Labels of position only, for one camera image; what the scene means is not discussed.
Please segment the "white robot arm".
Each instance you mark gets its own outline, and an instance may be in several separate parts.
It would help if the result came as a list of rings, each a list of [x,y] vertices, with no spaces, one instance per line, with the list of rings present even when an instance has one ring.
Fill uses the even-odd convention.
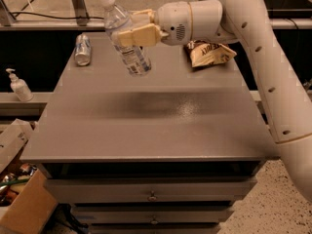
[[[252,68],[270,133],[296,189],[312,200],[312,100],[273,32],[263,0],[168,3],[131,15],[113,35],[122,46],[182,45],[191,40],[241,43]]]

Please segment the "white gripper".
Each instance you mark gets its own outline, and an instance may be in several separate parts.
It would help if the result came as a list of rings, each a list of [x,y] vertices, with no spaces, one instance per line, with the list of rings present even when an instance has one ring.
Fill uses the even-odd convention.
[[[156,14],[152,9],[132,11],[131,19],[134,25],[143,26],[118,32],[116,41],[120,46],[152,47],[160,41],[175,46],[190,41],[191,10],[187,2],[165,4]]]

